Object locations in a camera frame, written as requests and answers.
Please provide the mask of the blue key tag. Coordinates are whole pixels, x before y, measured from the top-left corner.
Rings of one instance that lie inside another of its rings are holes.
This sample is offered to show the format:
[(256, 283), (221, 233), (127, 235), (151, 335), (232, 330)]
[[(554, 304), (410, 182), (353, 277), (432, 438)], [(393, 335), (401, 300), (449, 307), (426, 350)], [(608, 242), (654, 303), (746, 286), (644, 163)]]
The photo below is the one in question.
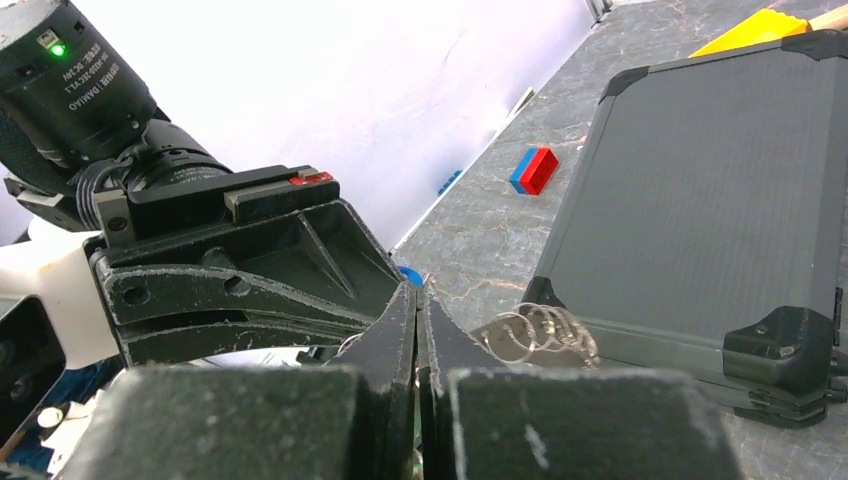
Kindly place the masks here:
[(406, 280), (416, 288), (420, 288), (424, 285), (423, 277), (418, 271), (408, 266), (398, 266), (398, 270), (406, 278)]

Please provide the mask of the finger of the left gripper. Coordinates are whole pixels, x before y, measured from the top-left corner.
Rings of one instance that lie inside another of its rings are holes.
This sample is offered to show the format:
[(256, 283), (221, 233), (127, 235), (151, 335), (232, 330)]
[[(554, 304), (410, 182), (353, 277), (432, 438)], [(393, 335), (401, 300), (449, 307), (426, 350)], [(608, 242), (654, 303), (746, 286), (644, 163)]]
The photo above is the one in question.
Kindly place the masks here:
[(342, 199), (99, 254), (102, 295), (118, 325), (209, 311), (365, 325), (402, 280)]
[(126, 364), (176, 364), (203, 357), (276, 347), (338, 345), (362, 333), (364, 325), (315, 321), (216, 323), (119, 337)]

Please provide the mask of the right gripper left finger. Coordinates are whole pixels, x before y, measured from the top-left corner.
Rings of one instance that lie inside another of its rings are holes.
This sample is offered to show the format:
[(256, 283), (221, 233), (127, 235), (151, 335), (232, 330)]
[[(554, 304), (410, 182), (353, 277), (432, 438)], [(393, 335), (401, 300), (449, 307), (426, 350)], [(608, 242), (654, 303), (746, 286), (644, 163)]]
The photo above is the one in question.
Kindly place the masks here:
[(324, 366), (137, 367), (105, 392), (64, 479), (408, 479), (416, 293)]

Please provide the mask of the metal disc keyring with rings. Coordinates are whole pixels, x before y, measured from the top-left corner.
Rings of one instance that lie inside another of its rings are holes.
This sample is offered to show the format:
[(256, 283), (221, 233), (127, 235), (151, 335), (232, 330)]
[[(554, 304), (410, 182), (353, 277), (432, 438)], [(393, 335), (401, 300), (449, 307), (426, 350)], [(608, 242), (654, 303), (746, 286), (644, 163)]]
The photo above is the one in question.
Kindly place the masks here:
[(597, 343), (589, 329), (563, 306), (523, 301), (468, 331), (451, 317), (435, 292), (434, 280), (413, 286), (418, 301), (414, 365), (423, 372), (445, 375), (452, 370), (554, 368), (595, 370), (601, 366)]

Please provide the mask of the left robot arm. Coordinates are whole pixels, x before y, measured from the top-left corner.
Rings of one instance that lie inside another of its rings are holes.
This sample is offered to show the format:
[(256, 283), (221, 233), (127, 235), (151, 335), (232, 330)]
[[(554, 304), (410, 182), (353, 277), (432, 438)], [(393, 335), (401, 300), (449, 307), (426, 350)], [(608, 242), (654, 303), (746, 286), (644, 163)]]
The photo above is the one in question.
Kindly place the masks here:
[(1, 162), (48, 224), (1, 284), (41, 300), (73, 369), (334, 343), (401, 283), (330, 174), (231, 171), (68, 1), (1, 10)]

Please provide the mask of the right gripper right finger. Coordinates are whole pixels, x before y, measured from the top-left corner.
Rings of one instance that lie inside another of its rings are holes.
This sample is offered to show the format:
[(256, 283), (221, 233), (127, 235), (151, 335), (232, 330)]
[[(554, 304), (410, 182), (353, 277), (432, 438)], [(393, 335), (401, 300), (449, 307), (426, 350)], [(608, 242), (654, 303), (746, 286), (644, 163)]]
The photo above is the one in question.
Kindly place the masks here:
[(428, 479), (738, 479), (718, 411), (644, 369), (421, 371)]

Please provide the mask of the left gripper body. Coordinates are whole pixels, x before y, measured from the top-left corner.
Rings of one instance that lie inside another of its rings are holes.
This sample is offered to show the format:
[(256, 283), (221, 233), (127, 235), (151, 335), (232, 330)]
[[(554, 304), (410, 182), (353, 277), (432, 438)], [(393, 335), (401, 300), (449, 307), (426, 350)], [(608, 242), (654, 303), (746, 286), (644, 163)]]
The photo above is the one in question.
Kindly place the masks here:
[(308, 166), (266, 167), (130, 192), (112, 189), (94, 197), (103, 229), (86, 247), (103, 307), (119, 351), (119, 337), (216, 323), (315, 321), (271, 318), (241, 311), (209, 311), (161, 317), (130, 325), (115, 323), (99, 283), (99, 254), (107, 248), (163, 240), (180, 232), (228, 222), (244, 225), (340, 199), (333, 177)]

